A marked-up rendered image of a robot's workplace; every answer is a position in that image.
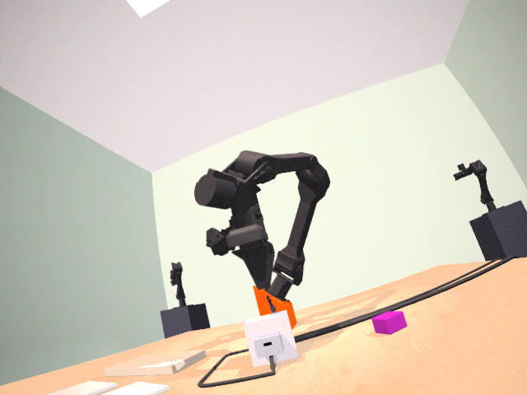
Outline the magenta cube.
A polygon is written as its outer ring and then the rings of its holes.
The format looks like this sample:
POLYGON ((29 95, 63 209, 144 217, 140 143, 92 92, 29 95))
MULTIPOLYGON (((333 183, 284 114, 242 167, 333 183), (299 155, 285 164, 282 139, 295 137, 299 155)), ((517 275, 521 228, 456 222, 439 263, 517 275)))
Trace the magenta cube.
POLYGON ((375 332, 382 334, 392 334, 407 327, 403 311, 387 311, 383 314, 371 318, 375 332))

